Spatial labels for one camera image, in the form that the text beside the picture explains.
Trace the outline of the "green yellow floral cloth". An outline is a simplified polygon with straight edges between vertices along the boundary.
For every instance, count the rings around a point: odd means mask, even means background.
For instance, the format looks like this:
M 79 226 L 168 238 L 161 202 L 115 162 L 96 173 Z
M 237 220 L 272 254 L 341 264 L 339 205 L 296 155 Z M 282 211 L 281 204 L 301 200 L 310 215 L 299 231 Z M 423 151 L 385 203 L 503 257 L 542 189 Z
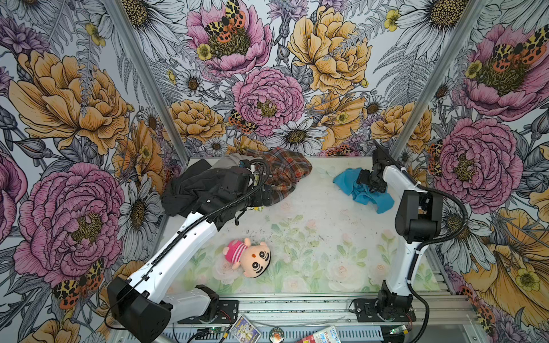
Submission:
M 262 212 L 264 210 L 264 207 L 247 207 L 248 211 L 255 211 L 255 212 Z

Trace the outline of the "dark grey black cloth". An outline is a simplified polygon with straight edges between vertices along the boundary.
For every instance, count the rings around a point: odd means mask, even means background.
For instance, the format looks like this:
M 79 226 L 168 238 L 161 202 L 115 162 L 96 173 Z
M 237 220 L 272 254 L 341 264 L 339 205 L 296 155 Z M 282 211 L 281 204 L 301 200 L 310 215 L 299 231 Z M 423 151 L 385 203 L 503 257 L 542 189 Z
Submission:
M 251 175 L 246 168 L 214 168 L 202 159 L 167 185 L 161 196 L 164 212 L 187 217 L 197 210 L 217 210 L 246 193 Z

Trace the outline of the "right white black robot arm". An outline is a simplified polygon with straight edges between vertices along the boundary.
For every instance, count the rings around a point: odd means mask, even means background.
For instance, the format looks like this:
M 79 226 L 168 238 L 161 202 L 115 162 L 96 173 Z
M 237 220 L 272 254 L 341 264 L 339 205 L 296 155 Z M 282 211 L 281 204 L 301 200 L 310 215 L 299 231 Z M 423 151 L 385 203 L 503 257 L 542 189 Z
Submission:
M 387 195 L 391 188 L 398 203 L 395 231 L 400 236 L 396 263 L 383 281 L 374 308 L 383 321 L 413 318 L 413 285 L 419 261 L 426 246 L 441 231 L 442 197 L 420 188 L 379 143 L 375 143 L 373 166 L 359 174 L 357 183 L 374 195 Z

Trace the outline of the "front aluminium rail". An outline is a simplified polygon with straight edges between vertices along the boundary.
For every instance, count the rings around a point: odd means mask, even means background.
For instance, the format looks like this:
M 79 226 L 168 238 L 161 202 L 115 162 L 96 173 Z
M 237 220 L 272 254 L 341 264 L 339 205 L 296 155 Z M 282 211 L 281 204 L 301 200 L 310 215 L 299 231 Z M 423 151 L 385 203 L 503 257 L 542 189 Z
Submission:
M 342 342 L 409 342 L 418 333 L 421 342 L 488 342 L 477 321 L 472 305 L 463 296 L 435 292 L 424 294 L 430 307 L 414 301 L 415 322 L 360 323 L 348 309 L 358 298 L 374 298 L 372 294 L 232 294 L 220 300 L 238 300 L 238 317 L 250 321 L 268 342 L 270 330 L 280 327 L 286 342 L 296 342 L 326 327 L 335 326 Z M 236 342 L 223 337 L 232 324 L 176 324 L 167 327 L 155 342 Z M 193 334 L 203 331 L 203 337 Z

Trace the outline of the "teal blue cloth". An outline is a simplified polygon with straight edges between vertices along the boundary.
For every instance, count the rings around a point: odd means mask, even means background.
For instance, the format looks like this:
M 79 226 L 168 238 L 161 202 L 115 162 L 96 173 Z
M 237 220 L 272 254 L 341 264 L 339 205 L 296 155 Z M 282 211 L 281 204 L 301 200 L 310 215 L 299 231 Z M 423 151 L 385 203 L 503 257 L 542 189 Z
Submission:
M 337 175 L 333 183 L 336 184 L 347 196 L 359 204 L 372 204 L 378 214 L 391 210 L 395 201 L 388 193 L 371 192 L 367 186 L 358 183 L 358 178 L 363 170 L 361 168 L 348 168 Z

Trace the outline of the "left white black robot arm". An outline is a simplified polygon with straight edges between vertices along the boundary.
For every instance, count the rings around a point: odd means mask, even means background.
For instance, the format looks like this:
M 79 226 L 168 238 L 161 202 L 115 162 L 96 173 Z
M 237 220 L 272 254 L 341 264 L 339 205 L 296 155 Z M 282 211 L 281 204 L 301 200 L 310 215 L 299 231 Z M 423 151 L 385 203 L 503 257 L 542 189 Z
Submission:
M 125 280 L 116 277 L 107 287 L 108 315 L 139 342 L 154 342 L 169 326 L 188 319 L 215 321 L 220 313 L 216 292 L 202 284 L 170 295 L 176 276 L 193 256 L 252 204 L 264 189 L 270 166 L 262 158 L 238 167 L 208 169 L 186 179 L 190 192 L 174 197 L 184 208 L 184 224 L 140 269 Z

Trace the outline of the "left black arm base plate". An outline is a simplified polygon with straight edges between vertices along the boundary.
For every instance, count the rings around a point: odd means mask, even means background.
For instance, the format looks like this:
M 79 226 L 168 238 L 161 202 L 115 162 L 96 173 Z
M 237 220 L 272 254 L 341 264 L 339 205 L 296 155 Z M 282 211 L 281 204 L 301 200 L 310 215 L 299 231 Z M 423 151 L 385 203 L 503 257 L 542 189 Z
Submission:
M 240 302 L 238 300 L 220 300 L 212 318 L 208 314 L 201 317 L 189 317 L 178 324 L 232 324 L 237 321 Z

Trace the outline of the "colourful card pack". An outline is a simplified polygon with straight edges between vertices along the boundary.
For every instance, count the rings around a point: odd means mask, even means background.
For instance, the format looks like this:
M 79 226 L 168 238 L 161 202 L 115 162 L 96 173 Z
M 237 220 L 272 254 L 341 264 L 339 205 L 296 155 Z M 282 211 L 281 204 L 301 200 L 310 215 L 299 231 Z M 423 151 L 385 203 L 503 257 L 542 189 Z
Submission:
M 233 324 L 230 334 L 239 343 L 257 343 L 262 333 L 245 317 L 239 316 Z

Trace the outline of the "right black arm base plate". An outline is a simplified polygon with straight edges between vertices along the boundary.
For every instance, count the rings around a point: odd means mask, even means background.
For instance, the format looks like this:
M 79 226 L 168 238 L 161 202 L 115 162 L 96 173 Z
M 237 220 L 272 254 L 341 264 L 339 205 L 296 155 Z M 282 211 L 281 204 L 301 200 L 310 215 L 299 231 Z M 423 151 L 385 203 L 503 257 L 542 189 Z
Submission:
M 358 298 L 351 301 L 349 311 L 360 323 L 373 322 L 415 322 L 417 317 L 413 308 L 403 308 L 378 304 L 378 299 Z

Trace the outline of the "right aluminium frame post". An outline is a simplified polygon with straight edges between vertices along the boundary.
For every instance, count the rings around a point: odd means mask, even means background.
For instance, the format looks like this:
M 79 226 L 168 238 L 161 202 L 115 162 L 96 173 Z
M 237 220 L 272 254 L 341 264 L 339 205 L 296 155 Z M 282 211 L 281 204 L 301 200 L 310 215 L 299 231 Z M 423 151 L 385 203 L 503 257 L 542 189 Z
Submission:
M 469 1 L 467 4 L 462 18 L 457 23 L 458 25 L 448 41 L 448 46 L 442 49 L 440 58 L 435 64 L 433 72 L 427 79 L 427 83 L 404 125 L 403 131 L 399 134 L 399 137 L 390 150 L 390 156 L 393 159 L 397 159 L 400 156 L 401 152 L 410 141 L 415 128 L 420 124 L 423 114 L 430 104 L 437 86 L 443 79 L 443 72 L 447 71 L 450 68 L 450 65 L 455 61 L 455 57 L 460 51 L 463 42 L 468 39 L 487 2 L 488 1 L 486 0 L 477 0 Z

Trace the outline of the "plush doll pink shirt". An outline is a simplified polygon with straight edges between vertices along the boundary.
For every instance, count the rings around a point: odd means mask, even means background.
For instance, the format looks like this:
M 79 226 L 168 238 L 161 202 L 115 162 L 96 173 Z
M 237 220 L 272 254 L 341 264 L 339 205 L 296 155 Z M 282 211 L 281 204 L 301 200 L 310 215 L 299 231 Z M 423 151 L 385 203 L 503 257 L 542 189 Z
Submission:
M 263 275 L 272 260 L 265 242 L 252 244 L 249 238 L 231 241 L 222 252 L 233 270 L 242 269 L 244 276 L 251 279 Z

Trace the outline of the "light grey cloth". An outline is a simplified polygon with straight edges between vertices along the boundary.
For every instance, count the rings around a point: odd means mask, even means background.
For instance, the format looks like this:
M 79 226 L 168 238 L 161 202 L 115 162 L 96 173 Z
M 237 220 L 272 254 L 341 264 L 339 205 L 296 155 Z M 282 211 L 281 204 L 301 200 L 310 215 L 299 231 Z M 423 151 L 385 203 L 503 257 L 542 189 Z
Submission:
M 246 167 L 254 157 L 244 154 L 226 154 L 212 165 L 213 169 L 231 169 L 233 167 Z

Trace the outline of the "red white snack packet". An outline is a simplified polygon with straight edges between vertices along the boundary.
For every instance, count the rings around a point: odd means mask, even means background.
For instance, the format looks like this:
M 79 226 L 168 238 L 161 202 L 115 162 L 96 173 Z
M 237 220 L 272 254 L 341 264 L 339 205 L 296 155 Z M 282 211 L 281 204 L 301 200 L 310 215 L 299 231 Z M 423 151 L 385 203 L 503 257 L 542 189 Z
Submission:
M 326 327 L 320 331 L 314 332 L 296 343 L 341 343 L 335 326 Z

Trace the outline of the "small round badge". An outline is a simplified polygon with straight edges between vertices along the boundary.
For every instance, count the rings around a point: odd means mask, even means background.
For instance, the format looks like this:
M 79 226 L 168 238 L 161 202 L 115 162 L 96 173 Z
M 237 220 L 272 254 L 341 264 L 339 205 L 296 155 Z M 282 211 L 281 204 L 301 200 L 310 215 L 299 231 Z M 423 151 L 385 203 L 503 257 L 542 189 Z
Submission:
M 280 327 L 273 327 L 270 330 L 269 339 L 271 343 L 283 343 L 285 341 L 285 333 Z

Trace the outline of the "aluminium frame post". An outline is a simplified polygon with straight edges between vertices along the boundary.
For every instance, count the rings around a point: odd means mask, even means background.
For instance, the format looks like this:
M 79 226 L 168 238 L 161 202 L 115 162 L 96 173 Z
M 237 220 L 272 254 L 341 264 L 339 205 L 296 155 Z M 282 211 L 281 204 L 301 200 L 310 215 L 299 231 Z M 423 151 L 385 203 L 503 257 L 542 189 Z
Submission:
M 138 40 L 137 35 L 134 33 L 130 20 L 124 11 L 124 7 L 121 1 L 107 1 L 105 7 L 107 9 L 107 13 L 111 16 L 114 22 L 114 27 L 116 28 L 122 43 L 124 44 L 124 50 L 132 59 L 134 67 L 136 68 L 137 73 L 144 84 L 144 88 L 151 97 L 152 104 L 157 110 L 160 119 L 167 130 L 167 135 L 171 139 L 172 145 L 174 146 L 174 151 L 176 151 L 177 156 L 182 163 L 182 169 L 186 170 L 190 162 L 190 156 L 179 132 L 177 131 L 177 128 L 175 127 L 174 120 L 169 113 L 166 101 L 164 101 L 160 88 L 154 79 L 154 74 L 150 69 L 147 57 L 140 47 L 140 40 Z
M 393 159 L 397 159 L 400 156 L 401 152 L 410 141 L 415 128 L 420 124 L 423 114 L 430 104 L 437 86 L 443 79 L 443 72 L 447 71 L 450 68 L 450 65 L 455 61 L 455 57 L 460 51 L 463 42 L 468 39 L 487 2 L 488 1 L 486 0 L 477 0 L 469 1 L 467 4 L 462 18 L 457 23 L 458 25 L 448 41 L 448 46 L 442 49 L 440 58 L 435 64 L 433 72 L 427 79 L 427 83 L 404 125 L 403 131 L 399 134 L 399 137 L 390 150 L 390 156 Z

